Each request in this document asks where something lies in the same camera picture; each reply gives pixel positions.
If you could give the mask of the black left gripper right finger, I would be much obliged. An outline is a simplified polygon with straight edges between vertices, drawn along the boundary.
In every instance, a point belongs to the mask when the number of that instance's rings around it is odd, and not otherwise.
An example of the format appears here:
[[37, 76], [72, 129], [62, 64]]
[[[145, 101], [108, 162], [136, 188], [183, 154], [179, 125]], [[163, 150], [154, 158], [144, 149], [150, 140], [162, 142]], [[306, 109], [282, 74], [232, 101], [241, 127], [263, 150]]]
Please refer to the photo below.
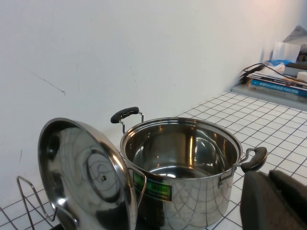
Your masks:
[[269, 179], [288, 212], [300, 225], [307, 224], [307, 187], [279, 170], [269, 172]]

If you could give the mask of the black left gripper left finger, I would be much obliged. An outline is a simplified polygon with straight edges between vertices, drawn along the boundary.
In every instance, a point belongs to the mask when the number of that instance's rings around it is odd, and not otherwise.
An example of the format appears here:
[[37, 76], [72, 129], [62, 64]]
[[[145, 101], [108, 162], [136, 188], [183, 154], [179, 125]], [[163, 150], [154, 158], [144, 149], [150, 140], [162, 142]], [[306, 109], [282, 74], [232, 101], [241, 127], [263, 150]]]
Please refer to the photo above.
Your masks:
[[243, 182], [240, 216], [244, 230], [305, 230], [288, 212], [269, 174], [248, 172]]

